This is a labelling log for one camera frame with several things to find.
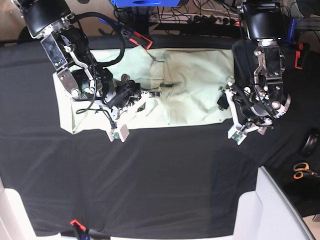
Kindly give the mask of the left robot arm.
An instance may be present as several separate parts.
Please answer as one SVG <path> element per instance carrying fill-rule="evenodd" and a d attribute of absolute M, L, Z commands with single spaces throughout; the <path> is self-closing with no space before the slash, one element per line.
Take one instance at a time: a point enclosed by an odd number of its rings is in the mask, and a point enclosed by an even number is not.
<path fill-rule="evenodd" d="M 264 135 L 271 129 L 287 113 L 291 97 L 283 90 L 285 57 L 278 41 L 286 33 L 280 2 L 244 0 L 237 9 L 239 25 L 257 43 L 253 51 L 256 67 L 252 70 L 246 65 L 249 84 L 240 87 L 233 81 L 221 88 L 233 121 L 227 136 L 240 144 L 248 133 Z"/>

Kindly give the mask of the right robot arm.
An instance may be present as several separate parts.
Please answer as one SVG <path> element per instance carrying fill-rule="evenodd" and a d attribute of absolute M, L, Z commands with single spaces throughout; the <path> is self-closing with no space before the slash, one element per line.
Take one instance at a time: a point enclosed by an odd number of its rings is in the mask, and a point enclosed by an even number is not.
<path fill-rule="evenodd" d="M 108 67 L 119 63 L 125 54 L 125 41 L 148 50 L 153 42 L 131 28 L 99 12 L 74 14 L 64 0 L 14 0 L 30 36 L 39 39 L 62 86 L 76 102 L 89 102 L 83 114 L 99 105 L 110 121 L 117 120 L 122 111 L 137 105 L 142 98 L 139 83 L 123 75 L 116 80 Z M 119 55 L 110 61 L 99 62 L 91 53 L 89 40 L 81 19 L 98 18 L 111 26 L 120 42 Z"/>

